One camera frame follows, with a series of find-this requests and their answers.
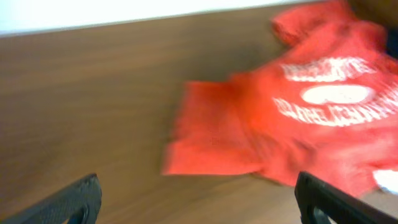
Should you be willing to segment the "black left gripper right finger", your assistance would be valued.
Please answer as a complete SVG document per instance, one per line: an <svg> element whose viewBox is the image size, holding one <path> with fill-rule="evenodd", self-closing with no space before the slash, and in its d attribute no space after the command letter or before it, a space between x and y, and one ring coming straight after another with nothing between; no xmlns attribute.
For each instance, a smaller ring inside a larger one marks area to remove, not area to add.
<svg viewBox="0 0 398 224"><path fill-rule="evenodd" d="M397 219L364 203L308 172L294 190L303 224L397 224Z"/></svg>

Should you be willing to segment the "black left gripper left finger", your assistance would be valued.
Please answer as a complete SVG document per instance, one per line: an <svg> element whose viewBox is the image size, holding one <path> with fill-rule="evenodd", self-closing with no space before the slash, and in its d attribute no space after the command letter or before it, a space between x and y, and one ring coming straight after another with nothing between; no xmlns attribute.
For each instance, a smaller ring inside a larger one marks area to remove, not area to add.
<svg viewBox="0 0 398 224"><path fill-rule="evenodd" d="M2 224L94 224L101 208L98 176L88 174L4 220Z"/></svg>

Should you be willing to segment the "red soccer t-shirt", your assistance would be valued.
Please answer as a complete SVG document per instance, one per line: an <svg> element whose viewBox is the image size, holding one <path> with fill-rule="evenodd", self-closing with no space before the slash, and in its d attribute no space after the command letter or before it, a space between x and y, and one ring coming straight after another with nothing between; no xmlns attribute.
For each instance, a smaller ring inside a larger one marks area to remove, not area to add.
<svg viewBox="0 0 398 224"><path fill-rule="evenodd" d="M301 171L353 196L397 169L397 60L387 30L346 1L272 20L288 51L225 82L188 82L166 175L254 173L295 185Z"/></svg>

